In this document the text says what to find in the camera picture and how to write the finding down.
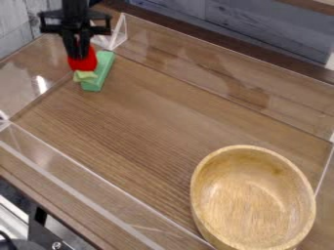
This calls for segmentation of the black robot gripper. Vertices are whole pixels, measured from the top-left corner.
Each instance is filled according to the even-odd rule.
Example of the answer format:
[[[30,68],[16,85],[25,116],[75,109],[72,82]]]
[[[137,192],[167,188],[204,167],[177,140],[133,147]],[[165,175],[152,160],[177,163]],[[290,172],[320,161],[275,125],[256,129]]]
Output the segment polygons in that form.
[[[112,17],[89,8],[87,0],[61,0],[61,8],[37,13],[41,33],[61,33],[63,43],[68,56],[79,56],[77,39],[80,32],[80,58],[88,54],[89,34],[109,35]]]

